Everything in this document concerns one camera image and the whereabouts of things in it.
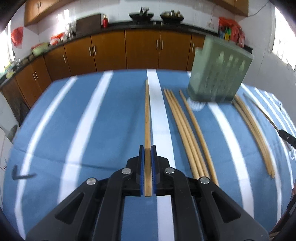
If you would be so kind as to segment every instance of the silver screw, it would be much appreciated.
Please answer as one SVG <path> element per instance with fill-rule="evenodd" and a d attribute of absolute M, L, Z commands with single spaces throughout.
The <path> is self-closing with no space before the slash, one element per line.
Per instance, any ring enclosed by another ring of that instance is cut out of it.
<path fill-rule="evenodd" d="M 89 179 L 86 180 L 86 183 L 87 183 L 88 185 L 93 185 L 93 184 L 96 183 L 96 179 L 93 178 L 93 177 L 91 177 L 91 178 L 89 178 Z"/>
<path fill-rule="evenodd" d="M 175 169 L 172 168 L 172 167 L 167 167 L 167 168 L 165 169 L 165 172 L 166 172 L 167 174 L 172 174 L 172 173 L 175 172 Z"/>
<path fill-rule="evenodd" d="M 129 168 L 123 168 L 122 170 L 121 170 L 121 173 L 122 174 L 130 174 L 131 173 L 131 169 L 129 169 Z"/>
<path fill-rule="evenodd" d="M 209 180 L 209 178 L 207 178 L 207 177 L 202 177 L 202 178 L 200 179 L 200 182 L 201 182 L 202 184 L 209 184 L 209 183 L 210 183 L 210 180 Z"/>

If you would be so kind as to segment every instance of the kitchen counter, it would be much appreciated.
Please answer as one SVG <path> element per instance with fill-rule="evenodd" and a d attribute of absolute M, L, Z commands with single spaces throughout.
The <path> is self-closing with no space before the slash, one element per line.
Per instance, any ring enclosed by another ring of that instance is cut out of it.
<path fill-rule="evenodd" d="M 209 31 L 207 29 L 203 29 L 203 28 L 199 28 L 196 26 L 192 26 L 192 25 L 187 25 L 187 24 L 161 24 L 162 21 L 151 21 L 148 23 L 135 23 L 133 21 L 127 21 L 127 22 L 115 22 L 115 23 L 110 23 L 108 28 L 102 28 L 99 31 L 94 31 L 94 32 L 88 32 L 85 34 L 81 34 L 81 35 L 77 35 L 74 36 L 73 38 L 67 40 L 67 41 L 63 41 L 63 42 L 59 42 L 58 44 L 51 46 L 46 52 L 44 52 L 42 55 L 45 55 L 46 53 L 52 51 L 53 49 L 67 44 L 69 42 L 90 36 L 90 35 L 94 35 L 94 34 L 100 34 L 100 33 L 106 33 L 106 32 L 110 32 L 110 31 L 117 31 L 117 30 L 127 30 L 127 29 L 159 29 L 159 30 L 172 30 L 175 32 L 182 32 L 182 33 L 188 33 L 188 34 L 201 34 L 201 35 L 213 35 L 213 36 L 218 36 L 217 32 L 214 31 Z M 252 48 L 245 46 L 244 49 L 250 53 L 252 53 Z M 4 85 L 6 85 L 11 79 L 14 78 L 14 76 L 19 73 L 20 71 L 22 71 L 27 65 L 29 65 L 30 63 L 32 63 L 35 59 L 37 59 L 38 57 L 40 57 L 41 55 L 37 56 L 37 57 L 33 57 L 31 60 L 29 60 L 26 64 L 23 64 L 20 66 L 20 68 L 15 70 L 15 73 L 8 79 L 6 79 L 5 76 L 3 76 L 0 79 L 0 90 L 2 89 L 2 87 Z"/>

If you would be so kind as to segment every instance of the red bag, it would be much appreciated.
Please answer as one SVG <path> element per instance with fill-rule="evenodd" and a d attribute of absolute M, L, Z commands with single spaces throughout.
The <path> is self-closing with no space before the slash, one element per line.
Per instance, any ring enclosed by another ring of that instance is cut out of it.
<path fill-rule="evenodd" d="M 11 41 L 15 47 L 22 44 L 23 31 L 24 27 L 18 27 L 11 32 Z"/>

